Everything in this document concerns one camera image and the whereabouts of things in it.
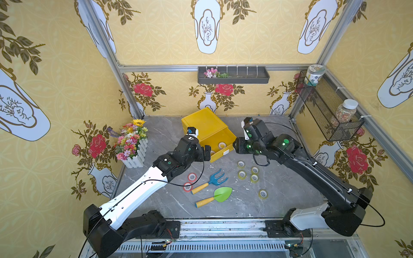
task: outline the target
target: white picket planter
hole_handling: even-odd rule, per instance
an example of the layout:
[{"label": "white picket planter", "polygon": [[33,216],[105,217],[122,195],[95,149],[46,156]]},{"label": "white picket planter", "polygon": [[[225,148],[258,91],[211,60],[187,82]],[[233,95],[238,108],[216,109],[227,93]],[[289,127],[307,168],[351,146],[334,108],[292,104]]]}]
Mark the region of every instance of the white picket planter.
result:
[{"label": "white picket planter", "polygon": [[133,158],[128,157],[127,160],[122,160],[127,168],[143,168],[143,162],[146,156],[146,147],[148,139],[143,139],[139,142],[137,155]]}]

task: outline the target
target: blue garden fork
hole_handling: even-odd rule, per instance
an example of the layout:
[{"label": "blue garden fork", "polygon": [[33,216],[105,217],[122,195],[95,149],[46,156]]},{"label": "blue garden fork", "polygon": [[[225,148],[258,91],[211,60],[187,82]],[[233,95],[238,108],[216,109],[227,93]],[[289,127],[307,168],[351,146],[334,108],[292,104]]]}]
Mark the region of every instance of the blue garden fork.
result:
[{"label": "blue garden fork", "polygon": [[204,189],[205,187],[207,187],[209,184],[213,184],[213,185],[220,185],[222,183],[224,183],[228,178],[222,180],[221,182],[218,182],[218,179],[220,179],[221,177],[223,177],[225,175],[225,173],[222,173],[222,175],[220,175],[219,177],[215,177],[216,174],[218,174],[219,172],[221,172],[221,169],[218,170],[218,172],[216,172],[215,174],[212,174],[209,177],[209,182],[205,183],[201,186],[198,186],[195,189],[192,189],[192,194],[196,194],[197,192],[201,191],[202,189]]}]

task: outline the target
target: red rose print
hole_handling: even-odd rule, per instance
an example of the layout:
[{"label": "red rose print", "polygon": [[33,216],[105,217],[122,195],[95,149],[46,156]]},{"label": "red rose print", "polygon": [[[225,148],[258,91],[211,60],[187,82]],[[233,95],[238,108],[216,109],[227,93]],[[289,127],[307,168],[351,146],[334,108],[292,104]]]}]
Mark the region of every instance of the red rose print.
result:
[{"label": "red rose print", "polygon": [[215,88],[215,92],[230,96],[234,92],[234,86],[232,84],[218,84]]},{"label": "red rose print", "polygon": [[106,148],[105,138],[102,135],[97,135],[92,138],[90,143],[89,154],[95,159]]},{"label": "red rose print", "polygon": [[363,174],[367,170],[367,156],[356,145],[346,150],[349,159],[351,171],[357,174]]},{"label": "red rose print", "polygon": [[363,136],[364,135],[364,129],[362,127],[360,127],[360,129],[357,130],[356,134],[358,136]]},{"label": "red rose print", "polygon": [[142,94],[142,95],[144,95],[144,96],[146,96],[146,97],[152,97],[152,94],[154,93],[154,92],[152,91],[151,86],[148,86],[148,85],[146,85],[146,84],[144,84],[144,83],[136,84],[136,85],[133,87],[133,89],[134,89],[134,91],[135,91],[136,93]]},{"label": "red rose print", "polygon": [[80,155],[80,146],[78,144],[75,144],[75,146],[72,149],[72,154],[75,156]]}]

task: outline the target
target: wire mesh basket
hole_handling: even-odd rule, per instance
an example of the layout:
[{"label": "wire mesh basket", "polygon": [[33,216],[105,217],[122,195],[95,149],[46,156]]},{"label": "wire mesh basket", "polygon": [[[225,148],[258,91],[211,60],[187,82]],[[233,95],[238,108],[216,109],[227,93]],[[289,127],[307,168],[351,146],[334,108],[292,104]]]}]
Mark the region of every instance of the wire mesh basket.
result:
[{"label": "wire mesh basket", "polygon": [[360,118],[357,111],[347,123],[338,123],[335,126],[331,123],[338,106],[347,98],[337,91],[337,87],[331,82],[327,75],[324,75],[316,86],[308,86],[304,83],[307,71],[300,72],[300,84],[297,92],[304,101],[307,109],[310,111],[318,127],[327,141],[345,141],[350,140],[358,129],[363,125],[364,120]]}]

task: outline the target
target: flower arrangement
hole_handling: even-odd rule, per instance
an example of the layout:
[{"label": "flower arrangement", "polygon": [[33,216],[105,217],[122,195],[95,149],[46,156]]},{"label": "flower arrangement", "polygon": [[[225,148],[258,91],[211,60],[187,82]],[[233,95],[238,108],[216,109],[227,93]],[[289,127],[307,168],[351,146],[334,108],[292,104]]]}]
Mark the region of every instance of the flower arrangement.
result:
[{"label": "flower arrangement", "polygon": [[208,78],[229,78],[228,73],[220,73],[218,72],[218,69],[208,69],[206,72],[204,72],[204,75]]},{"label": "flower arrangement", "polygon": [[138,155],[139,143],[146,139],[148,129],[143,127],[144,120],[134,119],[123,126],[120,134],[113,132],[111,135],[118,138],[114,145],[116,158],[125,161]]}]

